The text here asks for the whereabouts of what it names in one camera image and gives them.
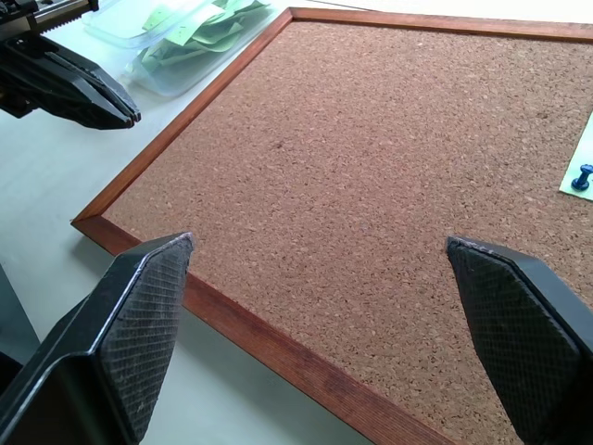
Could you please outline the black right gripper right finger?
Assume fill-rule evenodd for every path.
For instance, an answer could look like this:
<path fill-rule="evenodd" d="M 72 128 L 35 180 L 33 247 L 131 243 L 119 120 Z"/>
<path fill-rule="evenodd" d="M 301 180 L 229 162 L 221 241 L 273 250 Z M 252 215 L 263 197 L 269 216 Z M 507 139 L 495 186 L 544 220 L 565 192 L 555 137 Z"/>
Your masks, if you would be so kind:
<path fill-rule="evenodd" d="M 592 311 L 543 261 L 451 236 L 474 350 L 525 444 L 592 441 Z"/>

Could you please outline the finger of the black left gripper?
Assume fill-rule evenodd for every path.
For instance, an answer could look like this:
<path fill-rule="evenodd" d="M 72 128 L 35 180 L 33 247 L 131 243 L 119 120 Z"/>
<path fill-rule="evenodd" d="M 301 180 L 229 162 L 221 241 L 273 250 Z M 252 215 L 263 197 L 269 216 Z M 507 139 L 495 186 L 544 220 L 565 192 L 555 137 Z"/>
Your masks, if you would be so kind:
<path fill-rule="evenodd" d="M 97 130 L 128 129 L 135 121 L 94 121 L 94 114 L 66 90 L 60 68 L 44 53 L 57 44 L 41 35 L 21 35 L 1 43 L 1 109 L 21 119 L 36 109 Z"/>
<path fill-rule="evenodd" d="M 93 61 L 63 46 L 44 53 L 51 68 L 60 68 L 66 90 L 76 104 L 94 116 L 94 121 L 139 121 L 141 112 L 127 91 Z"/>

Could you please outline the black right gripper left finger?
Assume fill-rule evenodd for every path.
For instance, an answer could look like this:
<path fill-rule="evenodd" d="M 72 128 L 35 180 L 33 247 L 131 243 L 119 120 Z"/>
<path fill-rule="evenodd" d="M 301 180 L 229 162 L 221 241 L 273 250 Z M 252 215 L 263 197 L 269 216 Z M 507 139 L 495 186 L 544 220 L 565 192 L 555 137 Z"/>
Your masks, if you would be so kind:
<path fill-rule="evenodd" d="M 4 444 L 138 444 L 180 324 L 194 239 L 130 248 L 68 311 L 1 395 Z"/>

